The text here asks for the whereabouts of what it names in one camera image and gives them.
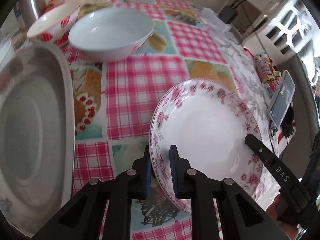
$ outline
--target metal screw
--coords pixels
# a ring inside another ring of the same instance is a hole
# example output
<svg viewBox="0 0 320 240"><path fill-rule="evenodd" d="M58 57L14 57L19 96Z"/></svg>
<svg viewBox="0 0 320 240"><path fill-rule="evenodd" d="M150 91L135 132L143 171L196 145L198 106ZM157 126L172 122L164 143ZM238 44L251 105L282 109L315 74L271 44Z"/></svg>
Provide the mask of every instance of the metal screw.
<svg viewBox="0 0 320 240"><path fill-rule="evenodd" d="M96 185L99 182L97 178L91 178L89 179L89 184L90 185Z"/></svg>
<svg viewBox="0 0 320 240"><path fill-rule="evenodd" d="M196 171L195 169L189 169L189 170L187 170L187 173L188 173L189 175L196 175L196 174L197 174L197 171Z"/></svg>
<svg viewBox="0 0 320 240"><path fill-rule="evenodd" d="M232 185L234 183L234 180L231 178L226 178L224 179L224 183L227 185Z"/></svg>
<svg viewBox="0 0 320 240"><path fill-rule="evenodd" d="M137 171L134 170L134 169L127 170L127 174L128 174L129 176L133 176L133 175L136 175L136 174L137 174Z"/></svg>

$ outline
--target metal tray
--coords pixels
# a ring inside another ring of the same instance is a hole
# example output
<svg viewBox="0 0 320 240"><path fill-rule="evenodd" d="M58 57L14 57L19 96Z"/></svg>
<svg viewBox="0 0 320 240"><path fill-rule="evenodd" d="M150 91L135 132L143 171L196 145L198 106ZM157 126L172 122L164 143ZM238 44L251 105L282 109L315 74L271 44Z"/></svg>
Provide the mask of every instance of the metal tray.
<svg viewBox="0 0 320 240"><path fill-rule="evenodd" d="M32 237L71 197L74 107L68 63L33 45L0 66L0 209Z"/></svg>

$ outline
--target printed cake image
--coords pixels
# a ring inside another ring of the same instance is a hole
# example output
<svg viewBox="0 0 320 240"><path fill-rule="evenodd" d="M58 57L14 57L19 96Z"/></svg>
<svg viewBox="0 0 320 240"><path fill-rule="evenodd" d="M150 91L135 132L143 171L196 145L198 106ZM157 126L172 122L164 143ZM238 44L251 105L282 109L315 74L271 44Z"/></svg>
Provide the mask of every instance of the printed cake image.
<svg viewBox="0 0 320 240"><path fill-rule="evenodd" d="M101 105L101 72L96 68L72 71L75 106L75 135L93 122Z"/></svg>

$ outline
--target human hand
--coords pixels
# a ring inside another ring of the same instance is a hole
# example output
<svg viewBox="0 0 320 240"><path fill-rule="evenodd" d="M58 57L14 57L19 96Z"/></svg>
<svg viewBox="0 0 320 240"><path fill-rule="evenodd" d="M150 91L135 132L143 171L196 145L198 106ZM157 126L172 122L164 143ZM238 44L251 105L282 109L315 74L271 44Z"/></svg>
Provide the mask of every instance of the human hand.
<svg viewBox="0 0 320 240"><path fill-rule="evenodd" d="M278 219L278 212L277 212L276 207L279 204L280 198L281 198L281 194L279 194L278 196L275 197L273 203L271 203L268 206L266 213L289 236L290 240L296 240L296 238L298 237L299 230L293 225L290 225L290 224L287 224L287 223L284 223L284 222L277 220Z"/></svg>

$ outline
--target bowl with red pattern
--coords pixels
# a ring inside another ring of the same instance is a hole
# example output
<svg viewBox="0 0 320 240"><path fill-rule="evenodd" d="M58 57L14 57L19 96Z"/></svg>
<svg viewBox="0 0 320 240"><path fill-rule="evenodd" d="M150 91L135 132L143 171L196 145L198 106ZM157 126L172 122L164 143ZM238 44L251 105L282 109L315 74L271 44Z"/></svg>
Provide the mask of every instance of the bowl with red pattern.
<svg viewBox="0 0 320 240"><path fill-rule="evenodd" d="M27 38L59 47L66 45L69 31L75 24L79 11L80 3L70 2L46 12L30 27Z"/></svg>

